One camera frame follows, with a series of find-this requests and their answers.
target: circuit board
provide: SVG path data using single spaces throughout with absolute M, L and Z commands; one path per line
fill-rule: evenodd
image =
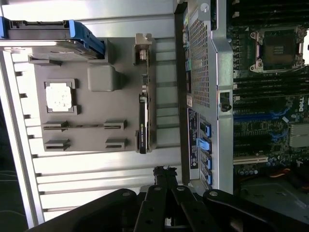
M 303 43 L 308 25 L 246 25 L 240 14 L 233 12 L 238 23 L 227 28 L 233 49 L 234 160 L 240 160 L 234 162 L 236 173 L 306 162 L 309 66 Z

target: cable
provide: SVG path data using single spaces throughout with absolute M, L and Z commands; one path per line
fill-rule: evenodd
M 279 138 L 285 137 L 288 134 L 288 132 L 289 132 L 289 130 L 286 129 L 286 130 L 284 130 L 284 132 L 282 134 L 274 134 L 273 132 L 270 132 L 269 134 L 271 135 L 271 137 L 273 139 L 279 139 Z
M 278 174 L 278 175 L 270 175 L 269 177 L 271 177 L 271 178 L 277 178 L 277 177 L 283 176 L 283 175 L 285 175 L 285 173 L 281 173 L 281 174 Z
M 10 174 L 5 174 L 5 173 L 0 173 L 0 175 L 6 175 L 6 176 L 11 176 L 11 177 L 17 177 L 17 175 L 10 175 Z
M 280 112 L 280 113 L 275 113 L 274 111 L 270 111 L 270 113 L 273 115 L 273 116 L 282 116 L 282 115 L 285 115 L 286 112 L 289 111 L 290 108 L 286 108 L 283 112 Z
M 16 172 L 10 170 L 1 170 L 0 173 L 16 173 Z
M 0 182 L 17 182 L 18 180 L 0 180 Z
M 0 210 L 0 213 L 13 213 L 13 214 L 17 214 L 17 215 L 23 216 L 23 217 L 26 216 L 26 215 L 24 215 L 24 214 L 21 214 L 21 213 L 19 213 L 19 212 L 13 211 L 13 210 Z

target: perforated metal panel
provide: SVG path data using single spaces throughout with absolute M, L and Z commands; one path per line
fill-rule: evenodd
M 209 108 L 207 25 L 195 20 L 189 28 L 189 41 L 193 102 Z

